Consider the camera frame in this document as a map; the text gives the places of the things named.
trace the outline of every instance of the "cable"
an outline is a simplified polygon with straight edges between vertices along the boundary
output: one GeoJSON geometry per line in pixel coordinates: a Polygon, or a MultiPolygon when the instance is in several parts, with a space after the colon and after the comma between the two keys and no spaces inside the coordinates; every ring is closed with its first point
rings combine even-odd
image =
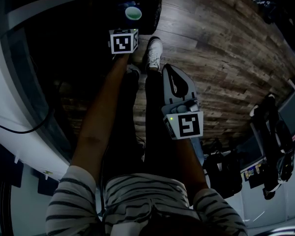
{"type": "MultiPolygon", "coordinates": [[[[57,91],[59,91],[61,85],[62,85],[62,82],[59,83],[59,85],[58,85],[58,87],[57,87],[57,91]]],[[[1,126],[1,125],[0,125],[0,128],[4,129],[4,130],[6,130],[6,131],[9,131],[9,132],[11,132],[11,133],[15,133],[15,134],[28,134],[28,133],[31,133],[31,132],[33,132],[33,131],[39,129],[42,125],[44,125],[44,123],[45,123],[46,120],[49,118],[49,116],[50,116],[50,114],[53,112],[53,110],[54,110],[54,108],[49,108],[48,113],[47,113],[45,119],[43,119],[43,121],[42,121],[38,126],[36,126],[36,127],[33,128],[33,129],[30,129],[30,130],[28,130],[28,131],[15,131],[15,130],[12,130],[12,129],[9,129],[9,128],[6,128],[6,127],[3,127],[3,126],[1,126]]]]}
{"type": "Polygon", "coordinates": [[[37,74],[38,73],[38,65],[35,63],[35,61],[31,55],[30,55],[30,59],[31,59],[31,61],[33,61],[33,63],[35,64],[35,66],[37,68],[37,70],[35,71],[35,73],[37,74]]]}

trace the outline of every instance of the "striped shirt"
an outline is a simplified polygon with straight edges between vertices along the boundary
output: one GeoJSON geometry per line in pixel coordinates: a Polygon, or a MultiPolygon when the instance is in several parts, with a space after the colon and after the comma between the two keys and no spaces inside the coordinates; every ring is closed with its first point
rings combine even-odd
{"type": "Polygon", "coordinates": [[[191,216],[230,235],[247,235],[241,217],[213,189],[199,191],[191,209],[185,186],[177,180],[150,174],[119,176],[107,183],[102,222],[95,190],[89,172],[70,166],[47,209],[47,236],[137,236],[155,213],[191,216]]]}

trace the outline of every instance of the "white sneaker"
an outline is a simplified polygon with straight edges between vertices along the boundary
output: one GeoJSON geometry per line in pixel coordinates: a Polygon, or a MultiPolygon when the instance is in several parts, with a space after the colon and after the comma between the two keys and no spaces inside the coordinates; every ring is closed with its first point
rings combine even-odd
{"type": "Polygon", "coordinates": [[[149,67],[157,67],[159,70],[161,56],[163,53],[163,44],[158,37],[154,37],[147,47],[147,64],[146,70],[149,67]]]}
{"type": "Polygon", "coordinates": [[[132,72],[136,72],[138,78],[140,77],[141,71],[139,70],[139,68],[135,66],[134,64],[128,64],[126,73],[132,73],[132,72]]]}
{"type": "Polygon", "coordinates": [[[259,105],[255,105],[252,110],[250,111],[249,115],[250,117],[253,117],[255,115],[255,109],[259,108],[259,105]]]}

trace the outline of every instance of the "black object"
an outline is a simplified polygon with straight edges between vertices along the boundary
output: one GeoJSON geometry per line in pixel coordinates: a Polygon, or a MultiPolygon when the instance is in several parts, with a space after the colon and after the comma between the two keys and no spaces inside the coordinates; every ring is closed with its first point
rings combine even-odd
{"type": "Polygon", "coordinates": [[[39,194],[53,196],[55,190],[58,188],[59,182],[57,180],[52,179],[51,177],[45,178],[45,175],[40,173],[39,174],[39,181],[38,181],[38,190],[39,194]]]}
{"type": "MultiPolygon", "coordinates": [[[[59,83],[59,85],[57,87],[57,91],[59,91],[61,85],[62,85],[62,82],[59,83]]],[[[39,129],[42,125],[44,125],[44,123],[48,120],[48,118],[50,117],[50,115],[53,112],[53,110],[54,110],[54,108],[49,107],[48,113],[47,113],[46,117],[42,120],[42,122],[39,125],[37,125],[35,128],[32,128],[30,130],[27,130],[27,131],[15,131],[15,130],[12,130],[12,129],[3,127],[1,125],[0,125],[0,128],[5,129],[6,131],[9,131],[9,132],[15,133],[15,134],[28,134],[28,133],[31,133],[31,132],[39,129]]]]}
{"type": "Polygon", "coordinates": [[[250,189],[260,186],[264,183],[264,177],[262,174],[262,166],[259,168],[259,170],[260,170],[260,173],[258,174],[256,171],[256,168],[254,168],[254,174],[252,176],[250,176],[248,179],[250,189]]]}
{"type": "Polygon", "coordinates": [[[14,155],[0,144],[0,186],[2,182],[21,187],[23,163],[14,163],[14,155]]]}
{"type": "Polygon", "coordinates": [[[163,68],[167,69],[169,78],[172,78],[169,80],[172,94],[175,97],[182,98],[184,100],[184,97],[188,93],[189,89],[187,82],[173,70],[171,65],[166,64],[163,68]]]}
{"type": "Polygon", "coordinates": [[[223,150],[223,146],[218,138],[215,138],[215,141],[210,145],[204,145],[202,141],[200,141],[200,144],[203,150],[203,154],[211,155],[211,153],[222,152],[223,150]]]}
{"type": "Polygon", "coordinates": [[[13,236],[11,184],[5,182],[2,182],[0,186],[0,228],[3,236],[13,236]]]}
{"type": "Polygon", "coordinates": [[[91,0],[92,19],[106,31],[139,29],[139,34],[151,35],[158,25],[161,8],[162,0],[91,0]],[[129,6],[141,10],[142,17],[139,20],[126,18],[125,9],[129,6]]]}
{"type": "Polygon", "coordinates": [[[295,150],[292,136],[284,121],[279,118],[273,95],[267,96],[254,110],[252,121],[260,130],[267,162],[263,165],[264,193],[274,192],[281,183],[290,179],[294,169],[295,150]]]}
{"type": "Polygon", "coordinates": [[[275,195],[275,191],[273,191],[273,192],[267,192],[265,188],[263,188],[262,191],[264,192],[265,200],[270,200],[275,195]]]}
{"type": "Polygon", "coordinates": [[[224,199],[241,191],[242,179],[236,152],[223,156],[210,155],[203,164],[210,178],[211,188],[215,189],[224,199]]]}

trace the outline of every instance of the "floor plank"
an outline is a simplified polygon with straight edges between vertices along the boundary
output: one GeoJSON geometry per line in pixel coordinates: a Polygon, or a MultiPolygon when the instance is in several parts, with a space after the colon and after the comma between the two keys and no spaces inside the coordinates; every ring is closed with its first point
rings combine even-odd
{"type": "MultiPolygon", "coordinates": [[[[153,36],[163,42],[161,64],[179,67],[195,82],[204,111],[204,143],[216,137],[224,144],[230,137],[243,139],[251,132],[249,111],[255,104],[270,92],[280,103],[292,91],[287,80],[295,76],[295,57],[250,0],[162,0],[153,36]]],[[[142,62],[151,37],[140,36],[134,64],[142,62]]],[[[145,79],[143,75],[139,81],[133,109],[136,132],[143,139],[145,79]]],[[[88,102],[74,100],[68,95],[62,104],[78,134],[88,102]]]]}

